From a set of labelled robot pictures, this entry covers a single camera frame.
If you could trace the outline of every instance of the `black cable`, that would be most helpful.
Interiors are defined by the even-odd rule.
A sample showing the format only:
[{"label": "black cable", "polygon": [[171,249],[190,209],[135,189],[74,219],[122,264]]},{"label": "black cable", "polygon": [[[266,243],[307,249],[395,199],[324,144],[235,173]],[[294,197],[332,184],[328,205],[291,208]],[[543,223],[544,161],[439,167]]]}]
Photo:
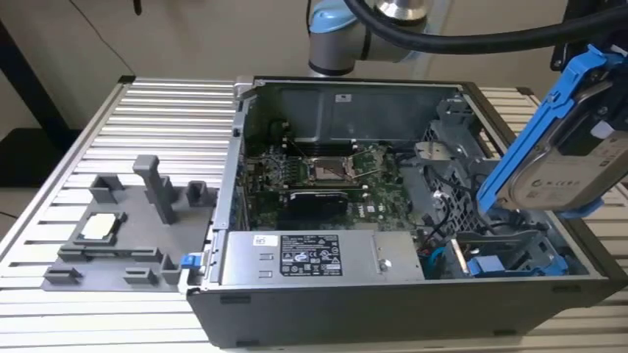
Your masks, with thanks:
[{"label": "black cable", "polygon": [[68,0],[70,1],[70,4],[72,4],[72,6],[75,7],[76,11],[79,11],[79,14],[83,16],[83,18],[86,19],[87,23],[90,24],[90,27],[95,30],[95,33],[96,35],[99,36],[100,38],[100,41],[103,42],[103,44],[107,46],[107,48],[110,48],[110,50],[114,52],[114,54],[118,56],[118,59],[120,59],[122,63],[124,64],[124,66],[127,66],[127,69],[131,71],[132,75],[136,76],[136,72],[134,71],[134,69],[131,68],[130,64],[127,63],[127,60],[124,60],[124,58],[120,56],[120,54],[118,53],[116,49],[114,49],[114,47],[107,43],[107,40],[106,38],[103,38],[103,36],[100,35],[100,32],[99,30],[96,29],[96,26],[95,24],[90,21],[90,18],[87,17],[86,13],[83,12],[83,10],[80,9],[79,5],[76,5],[75,1],[74,0]]},{"label": "black cable", "polygon": [[[499,223],[491,224],[491,227],[494,229],[498,228],[498,227],[506,227],[506,226],[512,227],[512,228],[518,228],[518,224],[514,224],[512,222],[499,222]],[[487,230],[488,230],[487,226],[483,226],[483,227],[478,228],[475,230],[475,232],[483,234]]]},{"label": "black cable", "polygon": [[306,25],[307,25],[307,35],[311,35],[311,13],[312,13],[312,0],[307,0],[306,5]]},{"label": "black cable", "polygon": [[478,220],[480,221],[482,225],[486,227],[486,232],[491,232],[491,234],[495,234],[495,229],[492,228],[491,223],[482,217],[480,210],[478,209],[478,192],[480,191],[480,186],[478,186],[478,177],[480,174],[474,174],[471,176],[471,190],[472,192],[470,193],[471,197],[471,207],[474,209],[474,214],[478,217]]},{"label": "black cable", "polygon": [[367,29],[394,45],[435,54],[491,54],[544,48],[612,32],[628,24],[628,5],[622,5],[562,24],[491,35],[440,36],[410,32],[378,16],[364,0],[344,0]]},{"label": "black cable", "polygon": [[426,241],[423,242],[423,245],[426,245],[432,240],[435,234],[440,232],[440,228],[443,228],[443,226],[450,222],[450,217],[452,216],[452,208],[450,207],[450,204],[446,200],[443,200],[443,204],[444,204],[444,207],[446,207],[444,217],[440,220],[439,224],[434,227],[432,232],[430,233],[430,235],[426,237]]},{"label": "black cable", "polygon": [[16,215],[12,215],[11,213],[3,212],[3,211],[0,211],[0,215],[6,215],[7,217],[18,219]]},{"label": "black cable", "polygon": [[426,172],[430,171],[431,174],[434,174],[434,177],[436,178],[436,180],[439,180],[439,182],[442,182],[443,184],[448,185],[451,188],[456,189],[456,190],[460,190],[460,191],[464,191],[466,193],[472,193],[474,192],[474,189],[472,188],[467,188],[462,185],[458,185],[458,184],[454,184],[454,182],[451,182],[450,180],[447,180],[440,174],[439,172],[436,171],[434,165],[428,164],[426,166]]}]

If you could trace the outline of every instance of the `motherboard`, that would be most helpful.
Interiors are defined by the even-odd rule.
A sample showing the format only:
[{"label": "motherboard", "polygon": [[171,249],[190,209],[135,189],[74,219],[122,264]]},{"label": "motherboard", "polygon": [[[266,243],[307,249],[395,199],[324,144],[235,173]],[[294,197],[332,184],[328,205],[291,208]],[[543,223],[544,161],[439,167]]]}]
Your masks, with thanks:
[{"label": "motherboard", "polygon": [[416,229],[388,144],[286,142],[247,159],[252,230]]}]

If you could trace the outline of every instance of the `white wall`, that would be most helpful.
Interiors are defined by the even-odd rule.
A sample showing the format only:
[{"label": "white wall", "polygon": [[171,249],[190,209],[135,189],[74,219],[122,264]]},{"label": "white wall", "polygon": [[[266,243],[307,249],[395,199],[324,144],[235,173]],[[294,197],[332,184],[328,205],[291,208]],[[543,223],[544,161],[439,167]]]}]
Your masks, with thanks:
[{"label": "white wall", "polygon": [[[306,0],[76,0],[139,76],[234,79],[307,75]],[[122,74],[120,60],[66,0],[0,0],[0,16],[59,110],[91,118]],[[356,74],[410,77],[411,65],[367,63]]]},{"label": "white wall", "polygon": [[[446,33],[550,24],[560,19],[566,1],[455,0]],[[139,76],[307,75],[306,0],[144,0],[140,17],[131,0],[76,3]],[[71,125],[83,126],[119,76],[128,74],[127,68],[67,0],[0,0],[0,16],[63,116]],[[439,56],[427,78],[530,85],[546,91],[555,79],[547,69],[548,55],[542,50]],[[414,66],[360,63],[355,75],[407,79],[414,76]],[[0,99],[15,100],[2,85]],[[28,114],[14,115],[11,126],[32,125]]]}]

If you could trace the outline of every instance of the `white label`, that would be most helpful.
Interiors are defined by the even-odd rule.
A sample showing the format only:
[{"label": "white label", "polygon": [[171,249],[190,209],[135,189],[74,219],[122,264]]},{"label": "white label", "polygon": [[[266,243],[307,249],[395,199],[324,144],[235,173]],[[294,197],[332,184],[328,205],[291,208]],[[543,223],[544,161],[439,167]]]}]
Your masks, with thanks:
[{"label": "white label", "polygon": [[254,235],[254,246],[278,246],[279,237],[276,235]]},{"label": "white label", "polygon": [[351,103],[351,94],[336,94],[336,103]]}]

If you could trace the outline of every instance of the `barcode sticker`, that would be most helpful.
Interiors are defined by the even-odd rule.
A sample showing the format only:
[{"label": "barcode sticker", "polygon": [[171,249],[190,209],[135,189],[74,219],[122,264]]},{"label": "barcode sticker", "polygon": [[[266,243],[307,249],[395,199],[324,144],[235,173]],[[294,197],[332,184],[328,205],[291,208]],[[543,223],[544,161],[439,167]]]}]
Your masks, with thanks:
[{"label": "barcode sticker", "polygon": [[279,237],[276,235],[256,234],[254,236],[254,246],[278,246]]}]

